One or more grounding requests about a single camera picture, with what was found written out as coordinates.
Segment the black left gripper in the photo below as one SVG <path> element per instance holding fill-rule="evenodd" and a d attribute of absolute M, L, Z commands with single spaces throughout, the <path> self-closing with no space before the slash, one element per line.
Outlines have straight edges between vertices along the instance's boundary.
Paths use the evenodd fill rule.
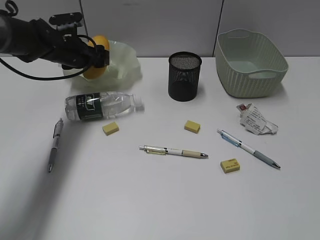
<path fill-rule="evenodd" d="M 37 21 L 37 31 L 45 51 L 40 58 L 68 68 L 83 69 L 93 66 L 104 68 L 110 64 L 110 52 L 103 45 L 95 48 L 88 46 L 77 35 L 77 28 L 83 25 L 83 20 L 63 21 L 51 27 L 42 19 Z"/>

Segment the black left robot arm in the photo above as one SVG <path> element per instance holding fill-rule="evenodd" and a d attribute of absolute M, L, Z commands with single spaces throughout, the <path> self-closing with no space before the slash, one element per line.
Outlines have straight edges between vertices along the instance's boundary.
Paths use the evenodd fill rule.
<path fill-rule="evenodd" d="M 96 68 L 110 63 L 109 50 L 101 44 L 89 46 L 77 34 L 82 26 L 80 12 L 56 14 L 49 21 L 20 20 L 0 14 L 0 52 L 19 58 L 25 63 L 44 59 L 63 65 L 66 69 Z"/>

